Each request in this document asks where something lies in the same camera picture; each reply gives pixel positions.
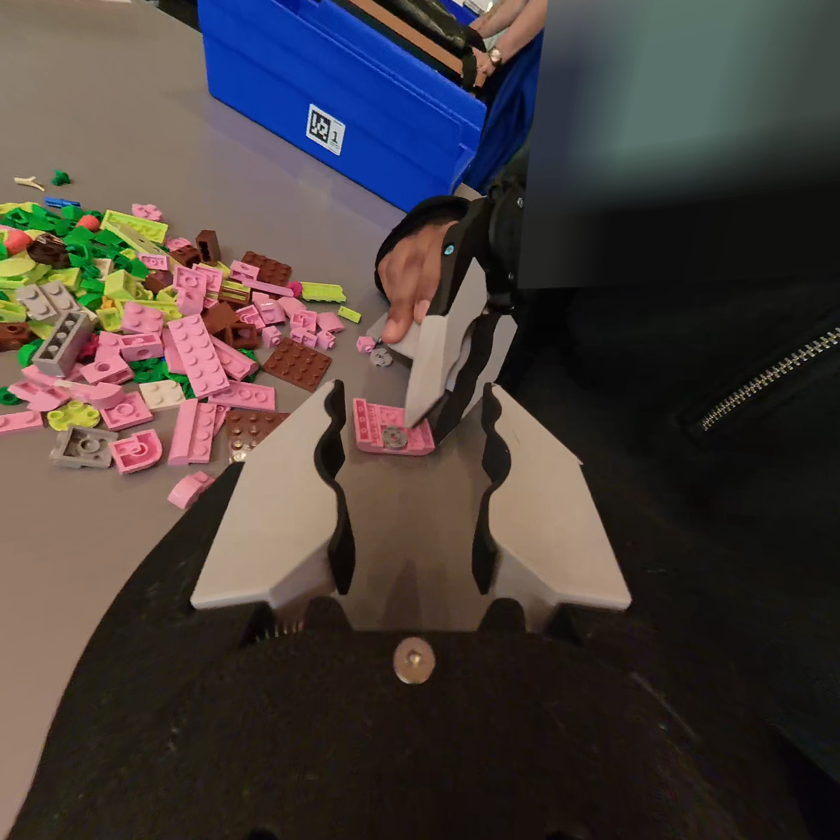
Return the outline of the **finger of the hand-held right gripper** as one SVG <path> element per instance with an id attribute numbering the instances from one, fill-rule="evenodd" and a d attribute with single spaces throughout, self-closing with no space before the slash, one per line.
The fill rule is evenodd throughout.
<path id="1" fill-rule="evenodd" d="M 491 298 L 487 277 L 472 259 L 444 317 L 441 361 L 442 395 L 432 410 L 434 441 L 442 443 L 480 401 L 508 356 L 518 325 L 505 296 Z"/>
<path id="2" fill-rule="evenodd" d="M 468 322 L 455 315 L 426 315 L 420 324 L 413 325 L 413 363 L 404 404 L 407 427 L 419 424 L 444 395 L 467 330 Z"/>

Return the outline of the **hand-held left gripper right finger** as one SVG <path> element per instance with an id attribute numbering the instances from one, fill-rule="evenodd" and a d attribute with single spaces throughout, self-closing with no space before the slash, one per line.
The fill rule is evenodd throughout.
<path id="1" fill-rule="evenodd" d="M 632 596 L 579 459 L 500 385 L 481 401 L 489 486 L 471 550 L 478 590 L 520 605 L 530 632 L 562 606 L 624 612 Z"/>

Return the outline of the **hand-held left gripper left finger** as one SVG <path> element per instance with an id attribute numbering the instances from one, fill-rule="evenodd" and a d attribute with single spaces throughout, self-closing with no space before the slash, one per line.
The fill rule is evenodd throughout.
<path id="1" fill-rule="evenodd" d="M 337 481 L 346 415 L 343 382 L 326 382 L 246 457 L 193 608 L 263 602 L 290 610 L 314 596 L 349 593 L 354 535 Z"/>

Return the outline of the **pink rounded tile block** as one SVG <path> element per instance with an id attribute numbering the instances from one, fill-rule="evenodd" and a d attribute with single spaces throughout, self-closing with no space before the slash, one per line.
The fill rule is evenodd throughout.
<path id="1" fill-rule="evenodd" d="M 405 411 L 401 407 L 375 404 L 355 397 L 352 411 L 355 443 L 362 452 L 372 455 L 422 457 L 431 454 L 436 448 L 428 420 L 424 419 L 409 427 L 405 423 Z M 404 428 L 408 434 L 408 446 L 400 450 L 384 448 L 382 429 L 385 426 Z"/>

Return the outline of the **pile of mixed toy bricks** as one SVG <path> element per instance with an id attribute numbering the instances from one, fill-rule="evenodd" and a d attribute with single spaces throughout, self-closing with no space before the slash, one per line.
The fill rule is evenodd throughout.
<path id="1" fill-rule="evenodd" d="M 241 463 L 289 417 L 258 382 L 280 338 L 331 356 L 358 325 L 338 316 L 341 286 L 259 282 L 243 256 L 222 261 L 214 230 L 168 236 L 153 204 L 47 196 L 1 217 L 2 354 L 19 369 L 2 381 L 3 441 L 105 429 L 119 434 L 109 469 L 126 476 L 208 465 L 223 436 Z"/>

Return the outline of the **person's right forearm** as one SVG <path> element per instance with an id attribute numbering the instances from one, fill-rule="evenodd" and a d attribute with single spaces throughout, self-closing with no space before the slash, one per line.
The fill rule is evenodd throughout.
<path id="1" fill-rule="evenodd" d="M 383 240 L 374 260 L 378 266 L 383 258 L 404 238 L 430 224 L 448 224 L 460 221 L 469 210 L 471 201 L 462 196 L 433 196 L 410 210 Z"/>

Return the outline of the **person's right hand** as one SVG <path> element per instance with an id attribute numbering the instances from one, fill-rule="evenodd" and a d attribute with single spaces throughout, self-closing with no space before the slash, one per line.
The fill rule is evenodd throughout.
<path id="1" fill-rule="evenodd" d="M 401 239 L 379 263 L 379 277 L 389 303 L 381 334 L 384 343 L 401 342 L 412 325 L 425 319 L 440 281 L 445 238 L 455 224 L 426 224 Z"/>

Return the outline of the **small pink curved brick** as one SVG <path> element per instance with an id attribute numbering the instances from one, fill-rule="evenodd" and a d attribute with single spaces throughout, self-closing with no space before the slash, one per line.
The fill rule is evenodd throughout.
<path id="1" fill-rule="evenodd" d="M 167 500 L 174 507 L 183 511 L 189 509 L 196 500 L 215 482 L 215 477 L 204 471 L 196 471 L 179 480 L 169 493 Z"/>

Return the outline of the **person's black jacket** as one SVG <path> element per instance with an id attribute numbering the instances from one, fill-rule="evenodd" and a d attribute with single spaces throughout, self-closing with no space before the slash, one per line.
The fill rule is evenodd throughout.
<path id="1" fill-rule="evenodd" d="M 679 657 L 734 670 L 838 838 L 838 180 L 586 214 L 521 247 L 508 382 L 594 469 Z"/>

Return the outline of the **brown square studded plate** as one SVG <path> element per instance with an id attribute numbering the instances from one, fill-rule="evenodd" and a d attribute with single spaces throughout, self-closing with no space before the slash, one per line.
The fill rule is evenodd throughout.
<path id="1" fill-rule="evenodd" d="M 320 387 L 332 361 L 326 353 L 282 337 L 271 355 L 261 363 L 261 371 L 313 393 Z"/>
<path id="2" fill-rule="evenodd" d="M 259 282 L 284 287 L 291 278 L 292 269 L 289 265 L 252 250 L 246 251 L 241 261 L 257 268 L 257 280 Z"/>

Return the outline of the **grey square plate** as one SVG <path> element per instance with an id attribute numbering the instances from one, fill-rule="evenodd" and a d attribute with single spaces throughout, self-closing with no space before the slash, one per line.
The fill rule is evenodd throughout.
<path id="1" fill-rule="evenodd" d="M 63 468 L 108 469 L 112 466 L 110 444 L 118 440 L 118 433 L 70 425 L 58 432 L 49 460 L 54 466 Z"/>

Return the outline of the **blue plastic bin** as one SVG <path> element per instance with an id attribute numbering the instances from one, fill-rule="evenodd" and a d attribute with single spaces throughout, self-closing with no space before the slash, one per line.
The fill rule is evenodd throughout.
<path id="1" fill-rule="evenodd" d="M 462 183 L 485 105 L 335 2 L 197 3 L 211 95 L 407 211 Z"/>

